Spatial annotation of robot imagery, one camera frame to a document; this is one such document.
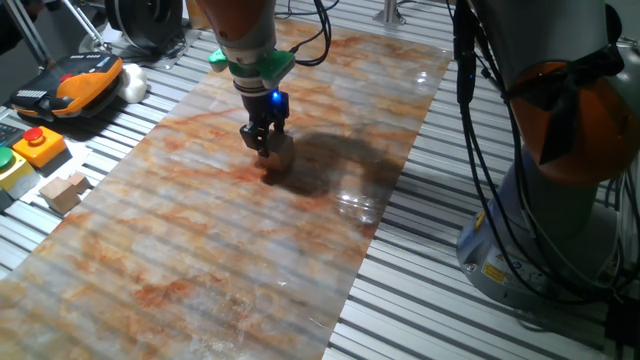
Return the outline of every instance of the black and orange device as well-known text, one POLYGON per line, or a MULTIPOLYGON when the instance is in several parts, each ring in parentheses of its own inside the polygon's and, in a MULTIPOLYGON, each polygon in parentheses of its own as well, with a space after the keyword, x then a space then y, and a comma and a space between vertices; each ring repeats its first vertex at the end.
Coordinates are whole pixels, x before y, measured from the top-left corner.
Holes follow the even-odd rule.
POLYGON ((71 55, 16 90, 10 102, 23 116, 47 121, 90 117, 118 94, 121 72, 122 59, 115 55, 71 55))

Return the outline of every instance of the warning label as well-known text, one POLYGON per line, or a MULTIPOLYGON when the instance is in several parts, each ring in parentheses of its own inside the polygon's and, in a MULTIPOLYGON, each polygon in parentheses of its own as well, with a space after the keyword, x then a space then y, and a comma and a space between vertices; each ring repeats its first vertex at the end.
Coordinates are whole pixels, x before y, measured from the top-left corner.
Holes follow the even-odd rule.
MULTIPOLYGON (((528 262, 517 259, 512 254, 510 254, 510 258, 513 267, 518 272, 518 275, 520 275, 533 287, 541 290, 541 288, 546 283, 545 276, 528 262)), ((529 292, 529 290, 527 290, 527 288, 522 285, 520 280, 518 280, 518 278, 513 275, 513 273, 507 266, 507 262, 504 256, 495 246, 492 246, 491 250, 489 251, 487 259, 482 266, 482 273, 487 275, 493 281, 500 283, 510 289, 520 292, 529 292)))

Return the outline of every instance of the marble-patterned mat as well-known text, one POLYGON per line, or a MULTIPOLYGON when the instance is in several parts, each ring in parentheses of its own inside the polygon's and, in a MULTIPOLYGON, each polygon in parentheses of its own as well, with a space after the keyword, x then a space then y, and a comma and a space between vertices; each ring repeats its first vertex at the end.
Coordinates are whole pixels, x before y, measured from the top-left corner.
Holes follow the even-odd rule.
MULTIPOLYGON (((278 22, 278 46, 316 31, 278 22)), ((284 174, 209 74, 0 283, 0 358, 320 358, 450 59, 334 29, 282 83, 284 174)))

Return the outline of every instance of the white object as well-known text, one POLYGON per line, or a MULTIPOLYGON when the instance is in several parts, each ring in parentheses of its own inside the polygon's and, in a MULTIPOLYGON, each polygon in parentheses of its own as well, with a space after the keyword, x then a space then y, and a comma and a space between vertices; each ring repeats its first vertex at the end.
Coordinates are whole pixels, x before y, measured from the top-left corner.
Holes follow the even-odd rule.
POLYGON ((122 89, 118 96, 130 104, 138 103, 147 93, 147 74, 136 64, 127 64, 122 69, 122 89))
POLYGON ((118 31, 111 27, 111 24, 107 23, 107 27, 102 32, 102 40, 113 43, 122 38, 122 31, 118 31))

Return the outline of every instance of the red emergency stop button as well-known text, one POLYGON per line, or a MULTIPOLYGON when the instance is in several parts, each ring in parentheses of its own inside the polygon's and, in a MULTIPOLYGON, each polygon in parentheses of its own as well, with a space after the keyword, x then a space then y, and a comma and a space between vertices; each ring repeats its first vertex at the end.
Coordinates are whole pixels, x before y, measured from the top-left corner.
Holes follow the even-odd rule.
POLYGON ((42 138, 42 129, 31 128, 24 132, 22 138, 29 142, 38 141, 40 140, 40 138, 42 138))
POLYGON ((63 83, 73 77, 73 74, 69 73, 60 78, 60 83, 63 83))

